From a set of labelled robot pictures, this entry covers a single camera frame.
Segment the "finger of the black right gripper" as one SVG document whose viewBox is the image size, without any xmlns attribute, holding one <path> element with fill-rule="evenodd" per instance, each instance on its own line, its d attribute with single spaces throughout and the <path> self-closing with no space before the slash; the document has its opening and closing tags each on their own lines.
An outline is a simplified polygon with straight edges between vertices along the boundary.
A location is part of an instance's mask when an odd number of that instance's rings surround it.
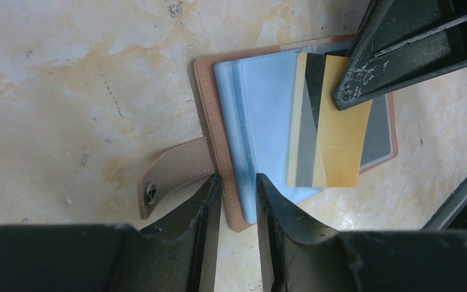
<svg viewBox="0 0 467 292">
<path fill-rule="evenodd" d="M 348 57 L 338 110 L 467 68 L 467 0 L 370 1 Z"/>
</svg>

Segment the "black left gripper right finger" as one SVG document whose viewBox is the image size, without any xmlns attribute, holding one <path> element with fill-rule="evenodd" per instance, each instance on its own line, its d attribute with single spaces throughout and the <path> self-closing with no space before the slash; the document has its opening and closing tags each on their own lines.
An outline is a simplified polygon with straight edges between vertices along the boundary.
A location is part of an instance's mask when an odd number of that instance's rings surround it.
<svg viewBox="0 0 467 292">
<path fill-rule="evenodd" d="M 265 291 L 467 291 L 467 230 L 337 231 L 256 176 Z"/>
</svg>

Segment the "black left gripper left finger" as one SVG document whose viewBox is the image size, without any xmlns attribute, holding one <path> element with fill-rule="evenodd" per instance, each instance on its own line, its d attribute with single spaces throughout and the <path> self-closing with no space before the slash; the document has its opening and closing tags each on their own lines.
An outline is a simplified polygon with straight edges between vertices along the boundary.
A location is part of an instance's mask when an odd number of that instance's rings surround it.
<svg viewBox="0 0 467 292">
<path fill-rule="evenodd" d="M 213 291 L 218 174 L 143 229 L 130 224 L 0 225 L 0 291 Z"/>
</svg>

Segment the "gold VIP credit card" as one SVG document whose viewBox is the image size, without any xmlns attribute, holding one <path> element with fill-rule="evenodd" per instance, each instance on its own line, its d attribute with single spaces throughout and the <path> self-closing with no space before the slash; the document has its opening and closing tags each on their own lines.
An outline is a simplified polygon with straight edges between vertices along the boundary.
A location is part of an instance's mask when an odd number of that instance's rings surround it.
<svg viewBox="0 0 467 292">
<path fill-rule="evenodd" d="M 291 187 L 355 187 L 372 102 L 339 111 L 333 93 L 347 57 L 297 57 L 288 150 Z"/>
</svg>

